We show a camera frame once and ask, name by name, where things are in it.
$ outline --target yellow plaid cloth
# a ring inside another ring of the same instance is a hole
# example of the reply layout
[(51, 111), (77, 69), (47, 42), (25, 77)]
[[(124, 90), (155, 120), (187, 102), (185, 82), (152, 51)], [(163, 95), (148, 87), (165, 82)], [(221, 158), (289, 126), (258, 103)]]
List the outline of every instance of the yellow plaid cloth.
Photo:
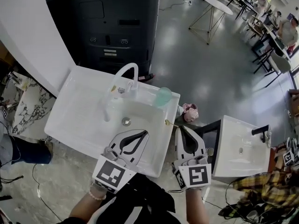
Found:
[(263, 201), (269, 204), (266, 208), (296, 208), (299, 206), (299, 187), (289, 186), (291, 173), (273, 171), (272, 173), (257, 174), (233, 183), (234, 189), (244, 191), (245, 196), (240, 200), (243, 204)]

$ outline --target concrete floor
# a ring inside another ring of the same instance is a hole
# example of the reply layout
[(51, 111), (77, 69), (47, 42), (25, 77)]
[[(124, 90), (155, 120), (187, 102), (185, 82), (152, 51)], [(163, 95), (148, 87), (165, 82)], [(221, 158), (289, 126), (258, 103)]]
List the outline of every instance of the concrete floor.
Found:
[[(156, 77), (152, 84), (181, 94), (180, 105), (195, 103), (199, 109), (195, 124), (208, 124), (228, 115), (256, 126), (270, 124), (273, 146), (284, 137), (293, 136), (285, 111), (289, 109), (287, 91), (293, 88), (289, 74), (281, 75), (271, 86), (263, 88), (275, 74), (263, 78), (263, 69), (253, 74), (257, 66), (251, 61), (256, 56), (239, 33), (243, 20), (235, 20), (238, 10), (229, 6), (234, 15), (224, 17), (208, 46), (188, 30), (207, 3), (191, 1), (191, 6), (186, 3), (159, 11), (152, 59)], [(181, 2), (161, 0), (160, 8)], [(215, 19), (220, 15), (221, 12), (215, 14)], [(209, 14), (204, 18), (203, 26), (208, 28)]]
[[(262, 69), (253, 75), (256, 65), (251, 61), (255, 56), (239, 33), (242, 20), (235, 21), (236, 10), (234, 15), (224, 18), (213, 41), (207, 46), (188, 30), (190, 23), (207, 4), (203, 0), (191, 1), (190, 6), (186, 3), (159, 11), (152, 59), (152, 72), (156, 77), (152, 85), (166, 86), (181, 94), (181, 105), (195, 103), (199, 108), (199, 119), (195, 124), (208, 124), (226, 114), (257, 126), (270, 124), (273, 130), (272, 145), (293, 135), (285, 111), (288, 109), (287, 90), (292, 88), (289, 76), (281, 76), (270, 87), (263, 88), (273, 76), (263, 78)], [(160, 8), (181, 2), (161, 0)], [(161, 176), (155, 180), (166, 190), (177, 185), (170, 168), (174, 160), (173, 149), (171, 140)], [(95, 164), (95, 159), (55, 143), (51, 164), (37, 165), (35, 168), (35, 178), (41, 183), (41, 196), (61, 219), (67, 218), (88, 190)], [(37, 196), (37, 184), (31, 176), (32, 167), (32, 164), (17, 163), (9, 172), (1, 172), (4, 178), (24, 175), (24, 179), (4, 185), (2, 195), (11, 195), (37, 223), (56, 223), (57, 218)], [(212, 183), (207, 200), (224, 207), (225, 185), (221, 185)], [(228, 192), (228, 200), (235, 203), (241, 192), (232, 192)], [(185, 218), (184, 193), (173, 194), (173, 197), (177, 213)], [(211, 224), (225, 222), (217, 216), (219, 209), (208, 203), (206, 207)]]

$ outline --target wrist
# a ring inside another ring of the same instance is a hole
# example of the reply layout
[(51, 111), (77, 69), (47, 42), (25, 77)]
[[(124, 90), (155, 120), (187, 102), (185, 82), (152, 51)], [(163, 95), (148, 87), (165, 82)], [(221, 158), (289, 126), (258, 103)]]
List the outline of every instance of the wrist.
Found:
[(90, 192), (92, 195), (94, 195), (96, 198), (104, 198), (106, 196), (107, 191), (96, 184), (92, 184), (90, 187)]
[(198, 193), (201, 195), (201, 189), (191, 189), (191, 190), (186, 190), (188, 193)]

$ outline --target faucet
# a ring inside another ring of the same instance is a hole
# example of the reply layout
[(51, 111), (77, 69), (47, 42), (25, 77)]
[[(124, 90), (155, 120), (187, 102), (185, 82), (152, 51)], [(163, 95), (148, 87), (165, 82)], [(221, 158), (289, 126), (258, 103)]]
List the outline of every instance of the faucet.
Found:
[(104, 113), (104, 120), (106, 122), (110, 121), (110, 115), (107, 112), (108, 102), (110, 100), (110, 93), (116, 83), (116, 81), (129, 69), (134, 68), (134, 81), (129, 82), (128, 88), (126, 90), (126, 94), (128, 97), (136, 98), (137, 91), (138, 91), (138, 66), (136, 63), (129, 63), (126, 64), (124, 67), (122, 67), (114, 76), (112, 82), (108, 86), (107, 91), (105, 92), (103, 99), (102, 99), (102, 105), (103, 105), (103, 113)]

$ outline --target sink basin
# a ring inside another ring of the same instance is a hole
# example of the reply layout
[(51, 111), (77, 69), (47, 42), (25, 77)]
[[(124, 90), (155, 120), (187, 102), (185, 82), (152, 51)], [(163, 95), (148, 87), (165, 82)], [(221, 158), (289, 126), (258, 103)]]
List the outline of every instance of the sink basin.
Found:
[[(137, 98), (126, 98), (123, 93), (129, 79), (121, 77), (108, 103), (109, 122), (105, 122), (101, 109), (101, 98), (114, 75), (76, 66), (62, 87), (53, 106), (45, 132), (60, 142), (94, 158), (98, 158), (105, 147), (119, 133), (129, 130), (146, 130), (149, 139), (137, 164), (139, 172), (159, 177), (171, 137), (179, 94), (161, 108), (153, 101), (159, 88), (139, 83)], [(122, 124), (129, 118), (129, 126)]]
[(268, 172), (270, 148), (252, 135), (257, 126), (229, 116), (221, 119), (221, 130), (213, 176), (244, 177)]

